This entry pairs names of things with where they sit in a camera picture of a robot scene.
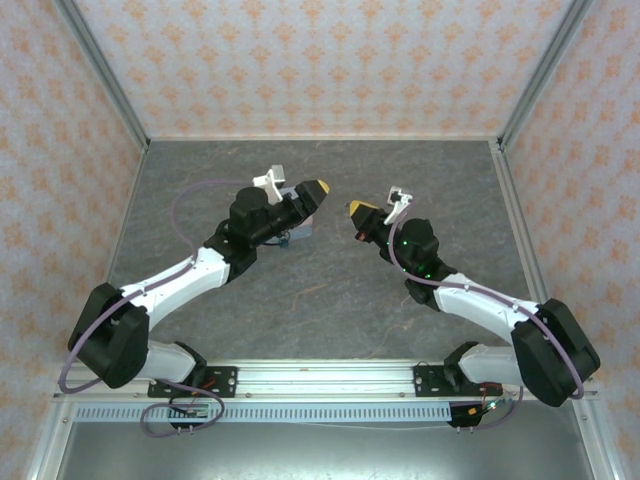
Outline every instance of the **gray floor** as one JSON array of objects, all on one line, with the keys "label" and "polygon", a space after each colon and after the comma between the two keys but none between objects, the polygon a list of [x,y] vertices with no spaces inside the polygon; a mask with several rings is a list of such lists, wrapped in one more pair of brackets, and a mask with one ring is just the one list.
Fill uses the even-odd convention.
[{"label": "gray floor", "polygon": [[473,435],[444,424],[365,428],[220,423],[193,437],[145,437],[137,423],[80,423],[59,480],[495,480],[592,477],[570,404],[525,402]]},{"label": "gray floor", "polygon": [[[507,212],[485,142],[153,142],[115,265],[125,285],[188,254],[169,221],[173,198],[204,179],[246,179],[283,164],[287,185],[331,186],[311,238],[262,247],[242,277],[175,311],[155,340],[180,340],[207,358],[425,358],[467,340],[500,345],[471,322],[415,304],[402,274],[354,239],[347,204],[384,206],[391,185],[409,188],[413,215],[429,218],[440,256],[475,281],[527,298]],[[228,216],[237,187],[193,194],[181,225],[204,241]]]}]

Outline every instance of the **wall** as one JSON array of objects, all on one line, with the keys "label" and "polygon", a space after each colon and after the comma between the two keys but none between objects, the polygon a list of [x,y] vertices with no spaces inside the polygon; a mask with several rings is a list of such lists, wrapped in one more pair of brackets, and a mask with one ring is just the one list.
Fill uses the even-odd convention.
[{"label": "wall", "polygon": [[139,160],[50,0],[0,5],[0,478],[30,461]]},{"label": "wall", "polygon": [[497,136],[570,0],[80,0],[153,137]]},{"label": "wall", "polygon": [[538,258],[640,471],[640,4],[596,0],[509,153]]}]

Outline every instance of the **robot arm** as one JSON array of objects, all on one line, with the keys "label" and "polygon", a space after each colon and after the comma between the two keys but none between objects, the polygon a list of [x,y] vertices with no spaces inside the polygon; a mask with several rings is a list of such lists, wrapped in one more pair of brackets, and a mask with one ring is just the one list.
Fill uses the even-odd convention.
[{"label": "robot arm", "polygon": [[[356,239],[375,243],[380,256],[393,263],[389,254],[392,223],[411,200],[408,192],[392,187],[388,197],[393,206],[391,213],[364,202],[352,202],[350,215],[358,232]],[[467,382],[521,385],[551,406],[560,406],[575,391],[577,385],[566,362],[523,310],[535,315],[552,332],[581,380],[600,367],[597,353],[564,303],[550,299],[540,305],[469,280],[438,257],[439,241],[428,220],[406,221],[397,229],[393,241],[394,255],[405,272],[431,283],[405,280],[416,302],[470,320],[512,345],[465,343],[445,360],[445,374],[453,387]]]},{"label": "robot arm", "polygon": [[107,309],[131,297],[88,337],[78,358],[111,388],[134,378],[201,386],[206,360],[182,343],[149,341],[149,332],[175,309],[244,273],[256,261],[257,247],[303,223],[329,192],[326,183],[311,180],[283,196],[278,190],[283,183],[281,166],[254,178],[253,186],[237,193],[229,218],[196,255],[119,289],[109,283],[96,287],[69,339],[69,350]]}]

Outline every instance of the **enclosure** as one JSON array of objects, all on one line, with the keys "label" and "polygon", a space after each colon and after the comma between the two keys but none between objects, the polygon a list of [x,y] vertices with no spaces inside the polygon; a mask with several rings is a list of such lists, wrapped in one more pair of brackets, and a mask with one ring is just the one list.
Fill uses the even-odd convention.
[{"label": "enclosure", "polygon": [[[222,470],[211,478],[341,478],[347,467],[332,450],[341,435],[344,448],[368,449],[354,451],[358,465],[368,466],[352,466],[348,478],[473,475],[453,468],[447,454],[456,449],[476,452],[469,464],[484,465],[493,478],[515,464],[529,465],[530,478],[634,478],[635,2],[10,0],[0,18],[3,478],[86,478],[92,466],[108,475],[87,439],[135,444],[133,424],[70,415],[117,395],[142,400],[142,384],[120,393],[98,387],[81,400],[56,390],[87,297],[104,281],[127,285],[188,256],[170,209],[189,185],[248,183],[274,164],[283,165],[287,186],[322,179],[331,187],[313,215],[312,235],[286,248],[260,247],[246,273],[151,332],[152,340],[185,342],[215,365],[257,372],[253,384],[238,386],[248,405],[261,395],[293,402],[286,395],[303,391],[305,382],[318,395],[307,401],[324,401],[318,378],[294,378],[292,366],[342,371],[323,381],[347,389],[371,371],[363,392],[380,396],[367,401],[390,402],[393,395],[399,402],[398,392],[405,397],[407,385],[413,388],[402,369],[441,363],[470,340],[505,345],[472,322],[416,303],[402,272],[356,240],[350,202],[391,208],[391,186],[412,192],[411,216],[431,221],[440,257],[469,278],[516,298],[564,301],[602,368],[588,382],[588,400],[545,410],[528,396],[504,430],[478,433],[485,443],[512,443],[512,450],[482,454],[504,457],[504,470],[483,463],[476,440],[456,443],[438,428],[397,434],[248,423],[206,432],[204,445],[217,445],[229,462],[216,463]],[[177,211],[179,226],[202,244],[228,217],[237,190],[216,186],[189,195]],[[276,380],[260,377],[268,372]],[[270,382],[292,390],[283,396]],[[216,428],[232,440],[219,444]],[[262,437],[273,445],[249,440]],[[571,445],[557,461],[563,450],[552,438]],[[276,458],[312,441],[316,456],[302,449],[274,460],[274,470],[260,470],[259,460],[234,470],[237,446]],[[130,467],[122,475],[180,469],[172,461],[150,470],[145,459],[162,450],[149,442],[111,452]],[[442,442],[442,451],[430,461],[407,460],[421,442]],[[408,466],[392,460],[374,472],[369,466],[387,443]],[[168,445],[165,455],[185,448],[162,448]],[[516,453],[529,448],[539,448],[557,470]],[[317,462],[323,456],[331,459],[325,466]],[[203,462],[189,475],[216,465]]]}]

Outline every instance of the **patterned wallpaper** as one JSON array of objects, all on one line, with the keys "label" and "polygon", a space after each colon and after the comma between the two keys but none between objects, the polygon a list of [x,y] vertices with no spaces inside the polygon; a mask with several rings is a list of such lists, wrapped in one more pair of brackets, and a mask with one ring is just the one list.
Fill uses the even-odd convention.
[{"label": "patterned wallpaper", "polygon": [[495,137],[571,1],[78,3],[151,137]]},{"label": "patterned wallpaper", "polygon": [[509,157],[547,284],[600,353],[618,445],[640,472],[637,0],[594,3]]},{"label": "patterned wallpaper", "polygon": [[139,150],[50,0],[0,2],[0,478],[22,479]]}]

